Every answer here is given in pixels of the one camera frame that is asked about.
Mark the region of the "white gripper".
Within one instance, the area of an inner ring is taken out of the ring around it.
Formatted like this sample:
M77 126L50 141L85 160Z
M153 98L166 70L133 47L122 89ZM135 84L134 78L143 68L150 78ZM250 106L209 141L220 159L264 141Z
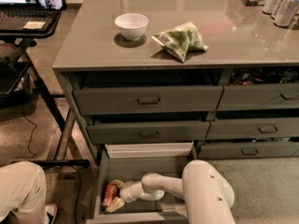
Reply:
M140 181L122 182L118 179L114 179L112 183L120 189L121 197L116 197L107 207L106 211L109 213L113 213L122 208L125 203L131 203L145 197L145 192Z

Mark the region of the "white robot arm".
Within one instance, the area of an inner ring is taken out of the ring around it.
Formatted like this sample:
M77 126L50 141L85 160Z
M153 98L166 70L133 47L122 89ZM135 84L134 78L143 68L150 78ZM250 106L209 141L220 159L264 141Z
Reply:
M158 201L166 192L185 202L189 224L235 224L232 186L211 164L200 160L190 161L182 178L147 173L139 181L115 179L106 185L102 205L113 213L136 200Z

